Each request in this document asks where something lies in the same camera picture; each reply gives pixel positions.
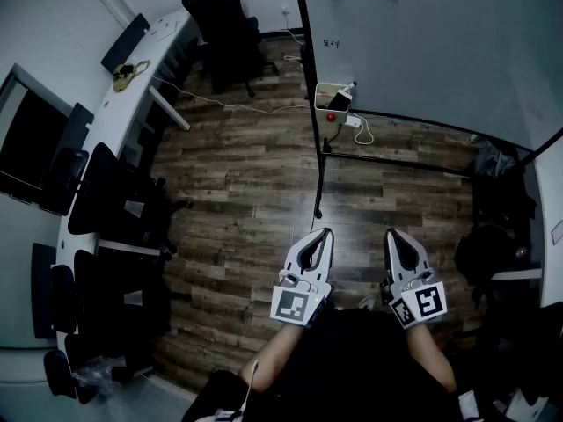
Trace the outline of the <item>white box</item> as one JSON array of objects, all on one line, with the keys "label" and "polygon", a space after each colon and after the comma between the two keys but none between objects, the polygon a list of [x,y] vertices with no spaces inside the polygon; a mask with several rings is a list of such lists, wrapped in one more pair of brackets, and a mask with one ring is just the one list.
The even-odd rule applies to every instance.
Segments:
[{"label": "white box", "polygon": [[318,120],[327,121],[326,115],[328,113],[334,113],[336,116],[334,123],[344,123],[346,121],[348,110],[346,112],[336,112],[336,111],[329,111],[327,109],[334,95],[338,91],[341,91],[341,89],[344,88],[345,86],[346,86],[345,84],[325,84],[325,83],[319,83],[316,85],[315,93],[314,93],[314,108]]}]

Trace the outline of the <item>clear plastic bag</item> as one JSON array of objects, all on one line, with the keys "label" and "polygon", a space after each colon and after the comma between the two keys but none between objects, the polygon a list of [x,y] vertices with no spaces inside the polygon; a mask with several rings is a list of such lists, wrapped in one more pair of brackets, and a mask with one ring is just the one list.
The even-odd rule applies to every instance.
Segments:
[{"label": "clear plastic bag", "polygon": [[470,135],[470,143],[479,147],[474,159],[474,171],[477,175],[499,178],[515,167],[513,156],[505,154],[491,141],[480,135]]},{"label": "clear plastic bag", "polygon": [[115,359],[97,356],[88,359],[71,374],[80,392],[108,396],[113,393],[113,367]]}]

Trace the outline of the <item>curved white desk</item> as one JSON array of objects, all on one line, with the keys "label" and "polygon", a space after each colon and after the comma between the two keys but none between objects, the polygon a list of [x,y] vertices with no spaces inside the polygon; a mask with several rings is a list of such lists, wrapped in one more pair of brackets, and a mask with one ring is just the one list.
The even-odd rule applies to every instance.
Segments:
[{"label": "curved white desk", "polygon": [[[83,144],[83,149],[88,153],[92,153],[96,145],[102,142],[115,155],[119,155],[135,121],[137,110],[146,97],[151,97],[182,129],[186,131],[190,129],[188,122],[152,85],[152,81],[157,78],[158,70],[164,66],[166,56],[178,45],[190,15],[181,8],[162,18],[176,18],[179,21],[177,32],[164,40],[155,42],[150,38],[150,30],[160,18],[150,26],[148,32],[128,57],[128,61],[133,63],[150,61],[150,66],[140,76],[133,79],[125,91],[116,93],[110,89],[102,98],[99,109],[94,113],[93,127],[90,128]],[[57,266],[71,268],[74,265],[77,251],[83,250],[95,254],[99,247],[144,257],[157,258],[160,255],[160,251],[157,249],[102,240],[98,234],[72,235],[68,230],[68,222],[68,216],[64,216],[61,220],[55,256]]]}]

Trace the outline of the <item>white side desk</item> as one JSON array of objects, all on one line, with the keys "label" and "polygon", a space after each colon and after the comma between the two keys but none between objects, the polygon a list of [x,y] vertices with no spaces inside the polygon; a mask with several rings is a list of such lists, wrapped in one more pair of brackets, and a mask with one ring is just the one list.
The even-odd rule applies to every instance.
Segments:
[{"label": "white side desk", "polygon": [[551,231],[563,220],[563,137],[534,160],[543,217],[544,256],[540,268],[497,273],[492,280],[541,280],[539,306],[563,302],[563,239]]}]

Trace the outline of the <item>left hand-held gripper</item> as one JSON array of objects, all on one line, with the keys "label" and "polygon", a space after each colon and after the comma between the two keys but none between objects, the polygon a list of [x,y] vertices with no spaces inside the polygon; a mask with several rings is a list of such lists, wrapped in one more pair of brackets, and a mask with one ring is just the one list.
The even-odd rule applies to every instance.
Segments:
[{"label": "left hand-held gripper", "polygon": [[291,246],[273,288],[270,317],[311,327],[328,305],[332,264],[333,232],[328,228],[312,231]]}]

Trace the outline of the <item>person's right forearm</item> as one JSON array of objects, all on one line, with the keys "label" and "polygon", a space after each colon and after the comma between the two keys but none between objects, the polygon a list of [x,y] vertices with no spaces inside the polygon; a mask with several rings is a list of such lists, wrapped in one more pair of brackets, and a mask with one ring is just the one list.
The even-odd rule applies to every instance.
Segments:
[{"label": "person's right forearm", "polygon": [[416,324],[405,330],[411,356],[432,375],[448,392],[457,391],[453,368],[436,344],[425,324]]}]

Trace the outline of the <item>black mesh office chair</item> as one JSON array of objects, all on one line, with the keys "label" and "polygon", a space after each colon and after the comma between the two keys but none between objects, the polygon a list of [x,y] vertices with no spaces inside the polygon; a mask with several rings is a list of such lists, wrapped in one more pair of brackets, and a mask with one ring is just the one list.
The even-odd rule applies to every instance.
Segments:
[{"label": "black mesh office chair", "polygon": [[103,142],[90,154],[63,148],[47,175],[40,207],[69,217],[72,235],[98,233],[110,241],[178,252],[168,231],[190,200],[172,200],[163,178],[119,160]]},{"label": "black mesh office chair", "polygon": [[77,251],[73,265],[49,270],[51,327],[65,334],[122,331],[135,323],[151,336],[171,329],[171,300],[164,271],[173,255]]},{"label": "black mesh office chair", "polygon": [[258,20],[245,15],[241,0],[181,0],[181,3],[200,30],[204,66],[211,73],[215,93],[223,93],[230,84],[242,83],[253,98],[252,79],[260,76],[266,67],[279,73],[275,63],[260,51]]},{"label": "black mesh office chair", "polygon": [[88,404],[102,395],[77,390],[72,372],[86,360],[97,356],[115,359],[113,388],[150,371],[153,359],[150,342],[135,336],[125,338],[94,338],[83,333],[69,334],[64,339],[65,349],[55,349],[45,354],[43,363],[48,386],[55,396],[65,396]]}]

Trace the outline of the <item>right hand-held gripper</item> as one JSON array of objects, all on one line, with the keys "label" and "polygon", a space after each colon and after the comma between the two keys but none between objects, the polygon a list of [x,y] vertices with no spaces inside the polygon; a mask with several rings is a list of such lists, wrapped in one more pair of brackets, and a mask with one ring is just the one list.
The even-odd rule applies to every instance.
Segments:
[{"label": "right hand-held gripper", "polygon": [[446,314],[443,282],[429,268],[428,255],[421,243],[403,231],[388,229],[384,249],[390,279],[410,279],[393,284],[386,279],[380,285],[382,302],[389,306],[400,325],[411,328]]}]

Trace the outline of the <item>white block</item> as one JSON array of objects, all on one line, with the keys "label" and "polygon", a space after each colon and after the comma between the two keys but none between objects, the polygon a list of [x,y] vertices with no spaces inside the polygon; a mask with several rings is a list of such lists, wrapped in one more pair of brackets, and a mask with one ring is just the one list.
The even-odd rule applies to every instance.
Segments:
[{"label": "white block", "polygon": [[346,112],[350,106],[351,101],[352,96],[350,94],[338,91],[329,103],[327,109],[329,111]]}]

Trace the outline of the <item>dark window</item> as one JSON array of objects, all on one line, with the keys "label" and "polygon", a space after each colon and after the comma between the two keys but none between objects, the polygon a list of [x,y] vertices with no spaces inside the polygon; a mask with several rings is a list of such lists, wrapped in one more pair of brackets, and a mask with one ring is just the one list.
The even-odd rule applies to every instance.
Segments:
[{"label": "dark window", "polygon": [[72,107],[15,63],[0,84],[0,193],[39,206]]}]

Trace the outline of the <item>black bag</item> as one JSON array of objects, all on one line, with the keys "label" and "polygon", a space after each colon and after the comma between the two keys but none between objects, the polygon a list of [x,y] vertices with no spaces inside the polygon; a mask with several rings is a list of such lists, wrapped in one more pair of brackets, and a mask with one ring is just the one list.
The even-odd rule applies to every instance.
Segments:
[{"label": "black bag", "polygon": [[483,295],[490,298],[489,283],[496,273],[530,264],[529,249],[518,246],[505,229],[483,225],[473,227],[469,235],[461,238],[454,262],[473,287],[472,301],[479,306]]}]

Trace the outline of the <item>small white sheet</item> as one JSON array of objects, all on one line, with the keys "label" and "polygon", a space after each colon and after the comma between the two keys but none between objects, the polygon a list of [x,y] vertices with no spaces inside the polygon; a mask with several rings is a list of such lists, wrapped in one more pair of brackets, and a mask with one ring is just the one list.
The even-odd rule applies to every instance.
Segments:
[{"label": "small white sheet", "polygon": [[159,42],[166,39],[178,30],[179,21],[176,18],[161,18],[159,19],[150,30],[150,38]]}]

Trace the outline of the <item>person's left forearm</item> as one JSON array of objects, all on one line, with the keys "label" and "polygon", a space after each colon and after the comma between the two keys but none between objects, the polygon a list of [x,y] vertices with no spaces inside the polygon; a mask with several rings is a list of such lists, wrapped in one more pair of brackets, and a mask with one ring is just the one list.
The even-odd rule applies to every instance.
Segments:
[{"label": "person's left forearm", "polygon": [[304,332],[301,325],[284,324],[240,369],[238,376],[257,392],[267,390],[287,365]]}]

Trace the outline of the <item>black framed whiteboard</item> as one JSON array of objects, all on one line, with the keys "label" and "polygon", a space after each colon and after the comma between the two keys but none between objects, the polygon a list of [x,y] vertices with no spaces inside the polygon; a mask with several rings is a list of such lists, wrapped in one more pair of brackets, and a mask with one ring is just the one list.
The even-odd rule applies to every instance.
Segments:
[{"label": "black framed whiteboard", "polygon": [[533,162],[563,137],[563,0],[297,0],[308,90],[486,135]]}]

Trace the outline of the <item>person's dark clothing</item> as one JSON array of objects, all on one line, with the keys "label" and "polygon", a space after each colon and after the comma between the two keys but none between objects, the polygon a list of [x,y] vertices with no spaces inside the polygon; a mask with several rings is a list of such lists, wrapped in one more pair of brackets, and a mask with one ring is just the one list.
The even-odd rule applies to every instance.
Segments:
[{"label": "person's dark clothing", "polygon": [[411,356],[405,330],[385,312],[328,309],[267,390],[215,371],[182,422],[462,422],[457,391]]}]

